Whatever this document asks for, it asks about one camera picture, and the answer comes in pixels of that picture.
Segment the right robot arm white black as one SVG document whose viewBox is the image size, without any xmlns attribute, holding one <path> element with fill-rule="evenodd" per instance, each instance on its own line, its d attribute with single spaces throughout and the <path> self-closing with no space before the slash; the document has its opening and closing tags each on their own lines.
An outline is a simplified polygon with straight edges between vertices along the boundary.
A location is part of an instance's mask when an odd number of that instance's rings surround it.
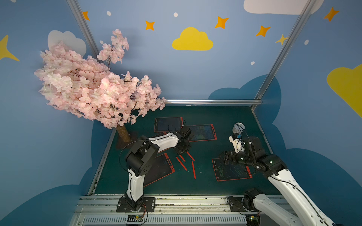
<svg viewBox="0 0 362 226">
<path fill-rule="evenodd" d="M 241 135 L 229 136 L 234 150 L 224 152 L 222 160 L 232 165 L 252 166 L 272 183 L 294 214 L 272 201 L 260 189 L 246 191 L 243 197 L 229 196 L 231 211 L 246 210 L 266 214 L 280 226 L 334 226 L 329 218 L 306 194 L 294 179 L 283 160 L 275 154 L 267 154 L 259 138 L 242 139 Z"/>
</svg>

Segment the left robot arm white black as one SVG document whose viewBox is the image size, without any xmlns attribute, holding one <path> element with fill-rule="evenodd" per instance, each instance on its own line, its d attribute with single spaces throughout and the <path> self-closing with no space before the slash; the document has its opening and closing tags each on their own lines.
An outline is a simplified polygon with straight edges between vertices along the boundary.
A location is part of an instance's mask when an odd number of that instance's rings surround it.
<svg viewBox="0 0 362 226">
<path fill-rule="evenodd" d="M 185 153 L 190 150 L 193 137 L 191 128 L 183 126 L 179 131 L 157 137 L 141 136 L 135 141 L 125 157 L 129 180 L 124 197 L 132 212 L 138 212 L 142 208 L 144 178 L 150 171 L 156 155 L 170 148 L 174 148 L 178 154 Z"/>
</svg>

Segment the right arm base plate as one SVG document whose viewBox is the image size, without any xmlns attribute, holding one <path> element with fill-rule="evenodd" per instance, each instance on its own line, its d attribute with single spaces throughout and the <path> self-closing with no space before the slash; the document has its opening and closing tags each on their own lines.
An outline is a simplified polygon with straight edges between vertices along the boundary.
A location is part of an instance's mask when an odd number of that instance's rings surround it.
<svg viewBox="0 0 362 226">
<path fill-rule="evenodd" d="M 251 212 L 255 210 L 253 201 L 247 197 L 228 196 L 226 199 L 231 212 Z"/>
</svg>

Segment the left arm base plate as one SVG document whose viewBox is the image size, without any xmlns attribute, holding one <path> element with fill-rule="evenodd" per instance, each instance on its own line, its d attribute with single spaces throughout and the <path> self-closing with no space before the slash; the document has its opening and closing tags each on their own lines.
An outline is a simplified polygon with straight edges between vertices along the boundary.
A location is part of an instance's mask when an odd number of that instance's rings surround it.
<svg viewBox="0 0 362 226">
<path fill-rule="evenodd" d="M 154 197 L 143 197 L 138 201 L 132 201 L 128 197 L 121 197 L 118 200 L 116 212 L 154 212 Z"/>
</svg>

